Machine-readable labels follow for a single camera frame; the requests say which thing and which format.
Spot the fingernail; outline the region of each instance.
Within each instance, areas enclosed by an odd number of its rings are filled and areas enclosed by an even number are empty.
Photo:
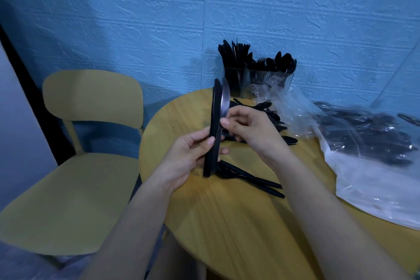
[[[214,136],[210,136],[210,137],[207,139],[207,144],[208,144],[208,145],[212,145],[212,144],[214,143],[214,140],[215,140]]]

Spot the yellow chair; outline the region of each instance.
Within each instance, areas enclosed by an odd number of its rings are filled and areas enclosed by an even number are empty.
[[[50,75],[42,90],[48,111],[63,119],[76,155],[0,213],[0,240],[43,255],[90,254],[129,202],[139,165],[131,157],[85,153],[72,121],[118,123],[142,134],[142,89],[118,73],[71,70]]]

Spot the person's left hand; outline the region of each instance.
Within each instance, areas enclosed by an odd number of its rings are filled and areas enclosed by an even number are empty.
[[[182,186],[196,166],[203,166],[204,154],[213,147],[215,138],[207,138],[209,132],[210,127],[206,127],[177,138],[150,178],[168,187],[170,192]],[[228,148],[219,149],[219,154],[228,153]]]

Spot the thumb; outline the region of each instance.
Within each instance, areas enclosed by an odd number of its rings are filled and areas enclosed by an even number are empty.
[[[210,136],[205,142],[201,143],[196,148],[192,149],[192,154],[195,159],[206,154],[214,145],[215,138]]]
[[[220,119],[220,124],[233,134],[239,135],[243,138],[247,135],[247,126],[241,125],[233,119],[223,117]]]

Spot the forearm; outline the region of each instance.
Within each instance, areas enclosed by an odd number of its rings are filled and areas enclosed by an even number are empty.
[[[326,279],[408,279],[296,155],[287,152],[270,167]]]
[[[146,181],[80,279],[143,279],[170,196],[167,188]]]

